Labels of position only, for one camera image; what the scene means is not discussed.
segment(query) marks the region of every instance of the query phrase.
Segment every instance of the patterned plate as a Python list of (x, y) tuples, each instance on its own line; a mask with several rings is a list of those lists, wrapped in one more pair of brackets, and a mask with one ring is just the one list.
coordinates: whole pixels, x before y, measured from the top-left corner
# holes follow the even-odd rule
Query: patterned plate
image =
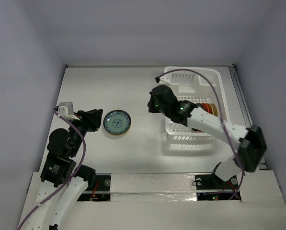
[(130, 129), (131, 117), (123, 110), (113, 110), (104, 117), (103, 126), (107, 132), (120, 135)]

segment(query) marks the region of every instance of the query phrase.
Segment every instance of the plastic basket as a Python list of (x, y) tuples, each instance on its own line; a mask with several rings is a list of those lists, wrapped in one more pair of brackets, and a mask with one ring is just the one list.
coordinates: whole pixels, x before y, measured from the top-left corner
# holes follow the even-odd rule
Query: plastic basket
[[(166, 67), (164, 72), (180, 68), (195, 70), (203, 74), (208, 78), (209, 81), (211, 81), (218, 94), (224, 120), (230, 121), (220, 73), (214, 69), (195, 67)], [(160, 83), (168, 84), (178, 100), (188, 100), (193, 103), (214, 103), (218, 108), (216, 97), (211, 86), (199, 75), (188, 71), (177, 71), (163, 76)], [(191, 128), (173, 123), (168, 118), (165, 120), (165, 128), (168, 140), (205, 141), (214, 139), (214, 137), (210, 134), (204, 132), (195, 132)]]

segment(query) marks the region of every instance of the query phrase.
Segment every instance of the gray wall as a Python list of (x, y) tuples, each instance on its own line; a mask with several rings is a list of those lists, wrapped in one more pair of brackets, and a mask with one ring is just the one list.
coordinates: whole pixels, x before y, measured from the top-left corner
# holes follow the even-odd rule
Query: gray wall
[(18, 224), (65, 66), (30, 0), (0, 0), (0, 230)]
[(286, 201), (286, 0), (276, 0), (238, 62), (252, 120), (263, 128), (266, 163)]
[(231, 64), (273, 0), (35, 0), (68, 64)]

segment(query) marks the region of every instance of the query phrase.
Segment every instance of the dish rack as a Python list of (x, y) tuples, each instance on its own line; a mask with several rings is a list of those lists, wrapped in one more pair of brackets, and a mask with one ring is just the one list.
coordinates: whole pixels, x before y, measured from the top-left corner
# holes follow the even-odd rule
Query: dish rack
[[(192, 69), (203, 74), (214, 86), (222, 108), (224, 120), (230, 121), (223, 82), (218, 71), (208, 68), (196, 67), (166, 67), (164, 72), (173, 69)], [(188, 100), (193, 103), (213, 103), (218, 109), (218, 103), (211, 86), (206, 80), (189, 71), (177, 71), (161, 77), (160, 84), (168, 84), (178, 100)], [(168, 140), (174, 141), (206, 141), (215, 137), (208, 133), (196, 132), (181, 124), (176, 124), (166, 118), (165, 128)]]

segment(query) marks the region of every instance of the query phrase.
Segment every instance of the blue plate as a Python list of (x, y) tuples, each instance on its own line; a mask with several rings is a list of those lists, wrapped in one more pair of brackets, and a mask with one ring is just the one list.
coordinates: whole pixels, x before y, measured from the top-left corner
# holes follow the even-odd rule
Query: blue plate
[(131, 117), (123, 110), (113, 110), (104, 117), (103, 126), (107, 132), (120, 135), (130, 129)]

